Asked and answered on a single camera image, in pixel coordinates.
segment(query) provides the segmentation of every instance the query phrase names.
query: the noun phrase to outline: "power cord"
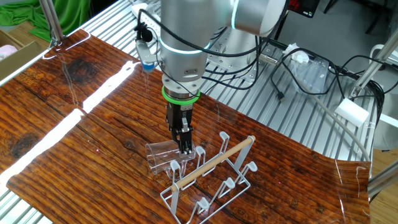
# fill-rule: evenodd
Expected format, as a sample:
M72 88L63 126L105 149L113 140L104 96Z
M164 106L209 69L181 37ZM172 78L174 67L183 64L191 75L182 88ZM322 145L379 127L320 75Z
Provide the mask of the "power cord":
M216 35L216 36L210 38L210 40L215 40L215 39L221 37L221 35L223 35L223 34L225 33L226 30L227 30L227 27L224 27L223 30L221 30L221 31L219 31L219 32L217 32L217 33L215 33L214 35Z
M292 78L294 79L294 81L295 81L295 83L297 84L297 86L298 86L298 87L300 88L300 90L302 90L304 93L306 93L306 94L308 94L308 95L325 95L325 94L328 94L328 92L329 92L330 89L331 89L332 84L333 84L334 81L336 80L336 81L337 81L337 84L338 84L338 87L339 87L339 90L340 90L340 92L341 92L341 95L342 95L343 98L344 98L344 91L343 91L343 88L341 87L341 82L340 82L340 79L338 78L338 75L336 75L336 77L335 77L335 78L333 79L333 81L332 81L332 84L331 84L331 85L329 86L329 88L328 88L325 92L323 92L323 93L312 93L312 92L310 92L310 91L306 91L306 90L304 90L304 89L301 87L301 85L298 84L297 79L296 79L295 76L293 75L292 71L290 71L290 69L289 69L289 68L286 66L286 64L284 63L285 60L286 60L290 55L292 55L292 54L294 54L294 53L296 53L296 52L298 52L298 51L304 51L304 52L306 52L306 53L308 53L308 54L310 54L310 55L312 55L312 56L315 56L315 57L318 57L318 58L322 58L323 60L326 60L326 61L329 63L329 65L332 66L332 67L335 69L335 71L339 71L339 70L336 68L336 65L335 65L331 60L329 60L329 59L327 59L327 58L325 58L325 57L322 57L322 56L320 56L320 55L318 55L318 54L316 54L316 53L314 53L314 52L312 52L312 51L310 51L310 50L307 50L307 49L303 49L303 48L294 49L294 50L292 50L291 52L289 52L288 54L286 54L285 56L282 57L282 59L280 60L280 62L274 67L274 69L271 71L271 74L270 74L270 76L271 76L271 83L272 83L272 86L275 88L275 90L276 90L276 92L277 92L277 97L278 97L278 99L279 99L280 101L284 101L285 96L284 96L284 94L278 89L278 86L275 84L275 81L273 80L273 77L274 77L274 75L275 75L275 72L278 70L278 68L279 68L280 65L282 65L282 64L284 64L284 67L286 67L286 69L289 71L289 74L292 76Z
M288 6L289 6L289 2L286 1L285 6L284 6L284 10L282 11L282 14L279 16L279 20L278 20L278 22L277 22L276 24L279 24L279 22L284 18L285 12L286 12ZM140 9L139 12L138 12L138 18L137 18L138 24L140 24L140 22L141 22L141 14L142 14L142 13L146 14L146 15L147 15L149 18L151 18L156 24L158 24L164 31L168 32L172 37L174 37L175 39L177 39L177 40L180 41L181 43L183 43L183 44L185 44L185 45L187 45L187 46L190 46L190 47L192 47L192 48L194 48L194 49L197 49L197 50L201 50L201 51L203 51L203 52L206 52L206 53L208 53L208 54L212 54L212 55L216 55L216 56L220 56L220 57L240 57L240 56L243 56L243 55L250 54L251 52L260 49L261 46L262 46L261 44L259 44L258 46L256 46L255 48L253 48L253 49L251 49L251 50L248 50L248 51L245 51L245 52L242 52L242 53L238 53L238 54L223 54L223 53L219 53L219 52L214 52L214 51L212 51L212 50L204 49L203 47L197 46L197 45L195 45L195 44L193 44L193 43L191 43L191 42L189 42L189 41L187 41L187 40L184 40L183 38L181 38L181 37L178 36L177 34L173 33L169 28L167 28L165 25L163 25L163 23L161 23L160 21L158 21L151 13L147 12L145 9ZM269 39L269 37L272 36L272 34L273 34L273 32L274 32L275 30L276 30L276 29L275 29L275 27L274 27L274 28L272 29L272 31L271 31L271 34L268 35L268 37L267 37L268 39Z
M181 83L179 83L178 81L174 80L173 77L171 77L169 74L167 74L167 72L166 72L165 70L163 70L163 68L162 68L162 66L161 66L161 64L160 64L160 62L159 62L158 53L157 53L157 51L158 51L158 49L159 49L159 38L158 38L158 36L157 36L157 34L156 34L156 32L155 32L155 30L154 30L153 28L148 27L148 29L152 30L153 33L154 33L155 36L156 36L156 51L155 51L156 62L157 62L157 64L159 65L159 67L160 67L161 71L163 72L163 74L166 75L167 78L171 79L173 82L179 84L179 85L180 85L182 88L184 88L184 90L186 90L189 94L191 94L192 96L195 96L195 98L196 98L196 97L199 97L199 96L197 96L196 94L193 94L191 91L189 91L183 84L181 84ZM178 100L186 100L186 98L176 98L176 99L178 99Z
M254 37L254 38L256 39L256 47L258 47L259 46L259 41L258 41L257 37ZM257 50L257 57L255 59L255 62L256 62L256 76L254 78L254 81L247 87L232 86L230 84L224 83L224 82L219 81L219 80L215 80L214 78L210 78L210 77L202 77L202 78L205 79L205 80L210 80L210 81L215 82L216 83L215 85L221 84L223 86L227 86L227 87L233 88L235 90L248 90L248 89L250 89L251 87L253 87L256 84L256 82L258 80L258 77L259 77L259 61L257 59L259 57L259 54L260 54L260 51Z

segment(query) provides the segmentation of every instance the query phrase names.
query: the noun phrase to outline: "black wire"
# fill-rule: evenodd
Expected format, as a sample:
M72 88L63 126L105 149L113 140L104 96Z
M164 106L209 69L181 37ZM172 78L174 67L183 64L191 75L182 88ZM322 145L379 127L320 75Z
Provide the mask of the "black wire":
M278 20L278 22L277 22L276 24L279 24L280 21L283 19L283 17L285 16L285 12L286 12L288 6L289 6L289 2L286 1L284 10L282 11L282 14L279 16L279 20ZM214 51L212 51L212 50L204 49L203 47L197 46L197 45L195 45L195 44L193 44L193 43L191 43L191 42L189 42L189 41L186 41L186 40L184 40L183 38L179 37L177 34L173 33L169 28L167 28L165 25L163 25L163 23L161 23L160 21L158 21L151 13L147 12L145 9L140 9L139 12L138 12L138 18L137 18L138 24L140 24L140 22L141 22L141 14L142 14L142 13L145 13L145 14L146 14L148 17L150 17L156 24L158 24L164 31L168 32L172 37L174 37L174 38L177 39L178 41L180 41L180 42L182 42L182 43L186 44L187 46L190 46L190 47L192 47L192 48L194 48L194 49L197 49L197 50L201 50L201 51L203 51L203 52L206 52L206 53L208 53L208 54L217 55L217 56L220 56L220 57L240 57L240 56L243 56L243 55L250 54L251 52L253 52L253 51L258 50L258 49L261 48L261 44L259 44L258 46L256 46L255 48L253 48L253 49L251 49L251 50L248 50L248 51L245 51L245 52L242 52L242 53L238 53L238 54L222 54L222 53L219 53L219 52L214 52ZM269 39L270 37L272 37L272 35L273 35L273 33L274 33L275 31L276 31L276 29L275 29L275 27L274 27L274 28L272 29L272 31L271 31L271 34L268 35L267 39Z
M327 89L324 93L310 93L310 92L305 91L305 90L301 87L301 85L300 85L299 82L297 81L295 75L293 75L292 71L288 68L288 66L285 64L285 62L282 62L282 65L283 65L283 66L287 69L287 71L290 73L290 76L293 78L293 80L294 80L294 82L297 84L298 88L299 88L301 91L303 91L303 93L306 93L306 94L308 94L308 95L315 95L315 96L317 96L317 95L325 95L325 94L327 94L327 93L330 91L331 87L333 86L333 83L334 83L335 80L337 79L337 77L335 77L335 78L332 79L330 86L328 87L328 89Z
M257 36L255 36L254 37L255 39L256 39L256 47L257 46L259 46L259 41L258 41L258 39L257 39ZM233 88L233 89L235 89L235 90L248 90L248 89L250 89L251 87L253 87L254 86L254 84L256 84L256 82L257 82L257 80L258 80L258 77L259 77L259 61L258 61L258 57L260 56L260 53L261 53L261 51L260 50L257 50L257 52L256 52L256 76L255 76L255 78L254 78L254 81L249 85L249 86L247 86L247 87L236 87L236 86L232 86L232 85L230 85L230 84L227 84L227 83L223 83L222 81L219 81L219 80L215 80L214 78L210 78L210 77L202 77L203 79L206 79L206 80L210 80L210 81L213 81L213 82L215 82L216 84L221 84L221 85L223 85L223 86L227 86L227 87L230 87L230 88Z
M155 32L155 30L154 30L153 28L148 27L148 29L151 29L151 30L153 31L153 33L156 35L156 52L157 52L157 50L158 50L158 48L159 48L159 38L158 38L158 36L157 36L157 34L156 34L156 32ZM159 65L161 71L163 72L163 74L165 74L169 79L173 80L175 83L179 84L182 88L184 88L184 89L185 89L187 92L189 92L189 94L191 94L192 96L199 97L199 96L197 96L196 94L193 94L191 91L189 91L183 84L177 82L177 81L174 80L169 74L167 74L166 71L163 70L162 66L160 66L160 62L159 62L159 59L158 59L158 57L157 57L157 53L155 53L155 54L156 54L156 62L158 63L158 65ZM178 99L178 100L186 100L186 98L176 98L176 97L174 97L174 96L173 96L173 98Z
M227 30L227 27L224 27L224 28L221 27L220 29L222 29L222 30L217 33L214 33L213 35L223 34Z
M253 68L253 66L254 66L254 64L252 64L252 65L251 65L251 68L250 68L247 72L245 72L244 74L242 74L242 75L234 76L234 77L232 77L232 78L228 78L228 79L222 80L222 81L220 81L220 82L227 82L227 81L230 81L230 80L234 80L234 79L237 79L237 78L241 78L241 77L247 75L247 74L251 71L251 69ZM214 88L215 86L217 86L217 84L219 84L219 83L215 83L214 85L212 85L209 89L206 90L206 92L204 92L204 94L207 95L207 93L208 93L212 88Z
M283 95L283 93L278 89L278 86L275 84L275 82L274 82L274 80L273 80L273 77L274 77L275 72L277 71L277 69L280 67L281 64L284 64L284 66L286 67L286 69L289 71L289 74L293 77L293 79L295 80L295 82L298 84L298 82L297 82L297 80L295 79L295 77L294 77L292 71L290 71L290 69L286 66L286 64L284 63L284 61L286 60L287 57L289 57L289 56L292 55L293 53L296 53L296 52L298 52L298 51L300 51L300 50L301 50L301 51L304 51L304 52L306 52L306 53L308 53L308 54L310 54L310 55L312 55L312 56L316 56L316 57L318 57L318 58L322 58L323 60L326 60L326 61L329 63L329 65L333 67L333 69L334 69L335 71L338 71L338 73L340 72L340 70L338 70L338 69L336 68L336 65L335 65L331 60L329 60L329 59L327 59L327 58L325 58L325 57L322 57L322 56L320 56L320 55L318 55L318 54L316 54L316 53L314 53L314 52L312 52L312 51L310 51L310 50L307 50L307 49L302 49L302 48L293 49L291 52L289 52L288 54L286 54L285 56L282 57L282 59L280 60L280 62L274 67L274 69L271 71L271 74L270 74L272 86L274 86L274 88L275 88L275 90L277 91L277 94L278 94L278 95ZM341 87L341 83L340 83L340 79L338 78L338 75L336 75L335 79L333 79L333 82L334 82L334 80L337 81L338 87L339 87L339 89L340 89L340 93L341 93L341 95L343 96L343 98L345 98L345 96L344 96L344 91L343 91L343 87ZM331 89L331 85L329 86L329 88L328 88L324 93L311 93L310 95L325 95L325 94L327 94L327 93L330 91L330 89Z

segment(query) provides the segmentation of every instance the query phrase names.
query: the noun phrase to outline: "black cable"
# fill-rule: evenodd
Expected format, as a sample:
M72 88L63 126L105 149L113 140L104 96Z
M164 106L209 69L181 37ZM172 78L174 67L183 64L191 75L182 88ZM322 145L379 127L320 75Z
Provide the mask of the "black cable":
M292 71L288 68L288 66L285 64L285 62L282 62L282 65L283 65L283 66L287 69L287 71L290 73L290 76L293 78L293 81L297 84L298 88L299 88L301 91L303 91L303 93L308 94L308 95L315 95L315 96L317 96L317 95L325 95L325 94L327 94L327 93L330 91L331 87L333 86L333 83L334 83L335 80L337 79L337 77L335 77L335 78L332 79L331 84L329 85L328 89L327 89L324 93L310 93L310 92L305 91L305 90L301 87L301 85L300 85L299 82L297 81L295 75L293 75Z
M215 39L221 37L221 36L224 34L225 31L226 31L226 27L225 27L225 30L222 31L222 33L218 34L218 35L215 36L215 37L210 38L210 40L215 40Z
M276 24L279 24L279 22L283 19L283 17L285 16L285 12L286 12L288 6L289 6L289 2L286 1L284 10L282 11L282 14L279 16L279 20L278 20L278 22L277 22ZM178 41L180 41L180 42L182 42L182 43L186 44L187 46L190 46L190 47L192 47L192 48L194 48L194 49L197 49L197 50L201 50L201 51L203 51L203 52L206 52L206 53L208 53L208 54L217 55L217 56L220 56L220 57L240 57L240 56L243 56L243 55L250 54L251 52L253 52L253 51L258 50L258 49L261 48L261 44L260 44L260 45L256 46L255 48L253 48L253 49L251 49L251 50L248 50L248 51L245 51L245 52L242 52L242 53L238 53L238 54L222 54L222 53L219 53L219 52L214 52L214 51L212 51L212 50L204 49L203 47L197 46L197 45L195 45L195 44L193 44L193 43L191 43L191 42L189 42L189 41L186 41L186 40L184 40L183 38L179 37L177 34L173 33L169 28L167 28L165 25L163 25L163 23L161 23L160 21L158 21L151 13L147 12L147 11L144 10L144 9L140 9L139 12L138 12L138 18L137 18L138 24L141 22L141 14L142 14L142 13L145 13L145 14L146 14L148 17L150 17L156 24L158 24L164 31L168 32L172 37L174 37L174 38L177 39ZM275 30L276 30L276 29L275 29L275 27L274 27L274 28L272 29L271 33L268 35L268 37L267 37L268 39L273 35L273 33L275 32Z
M159 38L158 38L158 36L157 36L157 34L156 34L156 32L155 32L155 30L154 30L153 28L148 27L148 29L151 29L151 30L154 32L154 34L156 35L156 52L157 52L157 50L158 50L158 48L159 48ZM192 96L199 97L199 96L197 96L196 94L193 94L191 91L189 91L183 84L177 82L177 81L174 80L169 74L167 74L166 71L163 70L162 66L160 65L159 59L158 59L158 57L157 57L157 53L155 53L155 55L156 55L156 62L157 62L157 64L159 65L159 67L160 67L161 71L163 72L163 74L165 74L169 79L171 79L171 80L174 81L175 83L179 84L182 88L184 88L184 89L185 89L187 92L189 92L189 94L191 94ZM176 98L176 97L174 97L174 96L173 96L173 98L178 99L178 100L186 100L186 98Z
M256 39L256 47L257 47L257 46L259 45L259 41L258 41L258 39L257 39L257 36L255 36L254 38ZM257 57L256 57L256 58L259 57L260 53L261 53L261 51L257 50L257 52L256 52L256 56L257 56ZM255 78L254 78L254 81L253 81L249 86L247 86L247 87L236 87L236 86L232 86L232 85L230 85L230 84L223 83L222 81L215 80L214 78L210 78L210 77L202 77L202 78L205 79L205 80L213 81L213 82L215 82L216 84L221 84L221 85L223 85L223 86L227 86L227 87L233 88L233 89L235 89L235 90L248 90L248 89L250 89L251 87L253 87L254 84L256 84L256 82L257 82L257 80L258 80L258 77L259 77L259 61L258 61L258 60L255 60L255 61L256 61L256 76L255 76Z
M380 96L380 95L385 95L386 93L389 93L390 91L392 91L395 87L397 87L398 82L396 82L390 89L388 89L387 91L384 91L378 95L362 95L362 96L354 96L351 97L350 100L352 99L356 99L356 98L363 98L363 97L375 97L375 96Z
M241 78L241 77L247 75L247 74L251 71L251 69L253 68L253 66L254 66L254 64L251 65L251 68L250 68L247 72L245 72L244 74L242 74L242 75L234 76L234 77L232 77L232 78L227 78L226 80L222 80L222 81L219 81L219 82L227 82L227 81L231 81L231 80L234 80L234 79L237 79L237 78ZM204 92L204 94L207 95L207 93L208 93L212 88L214 88L215 86L217 86L217 84L219 84L219 83L215 83L214 85L212 85L209 89L206 90L206 92Z
M224 32L227 30L227 27L221 27L221 28L219 28L219 30L220 30L220 29L222 29L222 30L219 31L219 32L217 32L217 33L214 33L213 35L218 35L218 34L224 33Z
M296 52L298 52L298 51L300 51L300 50L301 50L301 51L304 51L304 52L306 52L306 53L308 53L308 54L310 54L310 55L312 55L312 56L315 56L315 57L318 57L318 58L322 58L323 60L326 60L326 61L329 63L329 65L333 67L333 69L334 69L335 71L338 71L338 73L340 72L340 70L338 70L338 69L336 68L336 65L335 65L331 60L329 60L329 59L327 59L327 58L325 58L325 57L322 57L322 56L320 56L320 55L318 55L318 54L316 54L316 53L314 53L314 52L312 52L312 51L310 51L310 50L307 50L307 49L302 49L302 48L293 49L293 50L290 51L288 54L286 54L285 56L282 57L282 59L280 60L280 62L274 67L274 69L271 71L271 74L270 74L270 76L271 76L270 79L271 79L272 86L275 88L275 90L276 90L276 92L277 92L278 99L279 99L280 101L283 101L284 98L285 98L285 96L284 96L284 94L278 89L278 86L275 84L275 82L274 82L274 80L273 80L273 77L274 77L274 74L276 73L277 69L280 67L281 64L284 64L284 66L286 67L286 69L289 71L289 75L291 75L291 76L293 77L293 79L295 80L295 82L297 83L297 85L300 87L300 90L302 90L302 91L303 91L304 93L306 93L306 94L309 94L309 92L304 91L304 90L301 88L301 86L298 84L297 80L295 79L295 77L294 77L292 71L290 71L290 69L289 69L289 68L286 66L286 64L284 63L284 61L287 59L287 57L289 57L289 56L292 55L293 53L296 53ZM341 87L341 83L340 83L340 79L338 78L338 75L336 75L335 79L333 79L332 84L333 84L333 82L334 82L335 80L337 81L337 84L338 84L338 86L339 86L341 95L342 95L343 98L344 98L344 97L345 97L345 96L344 96L344 91L343 91L343 88ZM328 88L324 93L311 93L310 95L325 95L325 94L327 94L327 93L330 91L332 84L329 86L329 88Z

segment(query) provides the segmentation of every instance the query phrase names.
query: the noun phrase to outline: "wooden table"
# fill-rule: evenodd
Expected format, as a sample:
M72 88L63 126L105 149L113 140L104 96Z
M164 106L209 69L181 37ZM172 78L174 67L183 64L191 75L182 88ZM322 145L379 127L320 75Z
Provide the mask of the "wooden table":
M86 114L83 102L127 61L137 60L83 30L45 58L0 88L1 171L30 156L34 146L30 152L49 147L29 158L7 186L55 223L175 223L159 196L170 180L150 172L145 152L146 143L171 138L161 73L148 75L136 65ZM62 130L65 136L52 131L39 147L72 111L85 115ZM369 223L369 162L324 157L205 95L194 105L192 125L194 143L209 156L221 146L220 131L231 136L230 146L251 134L257 138L245 161L258 166L246 176L251 188L210 223ZM215 193L227 167L181 193L181 220L188 220L196 199Z

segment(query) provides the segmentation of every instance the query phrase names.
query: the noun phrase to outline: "metal frame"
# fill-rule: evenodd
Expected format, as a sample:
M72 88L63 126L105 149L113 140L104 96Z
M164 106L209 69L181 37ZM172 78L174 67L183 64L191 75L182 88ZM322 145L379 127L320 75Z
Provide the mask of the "metal frame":
M52 48L53 46L60 44L65 36L62 33L60 21L58 20L57 13L55 12L53 2L51 0L39 0L39 2L42 6L43 14L47 20L47 24L49 25L51 35L51 43L49 48Z
M201 147L201 146L197 146L195 148L195 150L197 151L197 153L199 154L199 158L198 158L198 165L197 165L197 169L199 169L202 166L205 166L207 163L211 162L213 159L219 157L220 155L222 155L225 152L225 149L228 146L228 142L229 142L229 136L224 132L220 132L220 137L223 140L223 144L220 147L220 151L219 153L211 158L209 161L207 161L206 163L203 163L201 166L200 165L200 156L203 155L203 161L205 161L205 150ZM244 147L243 149L241 149L241 152L239 153L238 158L236 159L236 162L233 164L230 159L225 159L227 161L227 163L235 170L235 172L237 173L237 178L235 180L233 180L232 178L228 177L227 180L223 181L223 183L220 185L220 187L218 188L217 192L214 194L213 198L210 200L210 202L207 201L206 198L202 197L200 201L197 201L193 211L190 215L190 219L187 222L190 223L192 221L192 218L194 216L195 213L197 214L201 214L201 212L208 210L210 205L215 201L215 198L221 198L224 195L226 195L228 192L231 191L231 189L235 188L236 184L246 184L246 187L244 189L242 189L239 193L237 193L233 198L229 199L227 202L225 202L220 208L218 208L216 211L212 212L208 217L206 217L203 221L201 221L200 223L205 223L210 217L212 217L213 215L215 215L217 212L219 212L221 209L223 209L225 206L227 206L230 202L232 202L236 197L240 196L243 192L247 191L247 189L250 188L251 184L248 182L248 180L244 177L246 175L246 173L248 172L248 170L252 171L252 172L256 172L257 171L257 166L256 164L252 161L248 164L246 164L244 166L244 168L242 169L242 171L239 171L241 166L242 166L242 161L246 158L251 146L254 143L254 139L251 136L248 136L248 138L252 139L252 143L250 143L249 145L247 145L246 147ZM178 217L176 216L176 212L177 212L177 204L178 204L178 196L180 194L180 191L183 191L185 189L187 189L189 186L191 186L193 183L195 183L196 179L192 182L190 182L189 184L187 184L186 186L182 187L181 189L179 189L177 183L175 182L174 179L174 175L175 175L175 171L177 169L180 169L180 166L177 162L172 161L170 163L170 166L173 170L173 179L172 179L172 186L174 186L177 190L176 191L172 191L172 186L170 186L169 188L165 189L162 193L160 193L160 197L162 198L163 202L166 204L167 208L170 210L172 216L174 217L174 219L177 221L177 223L181 224L180 220L178 219Z
M376 55L376 60L381 62L385 62L390 55L395 51L398 47L398 29L393 33L393 35L388 39L387 43L380 50L380 52ZM368 84L368 82L372 79L374 74L379 70L382 64L372 61L366 71L361 75L355 85L354 90L351 93L352 97L358 96L362 89Z
M398 181L398 160L369 179L368 195L372 197Z

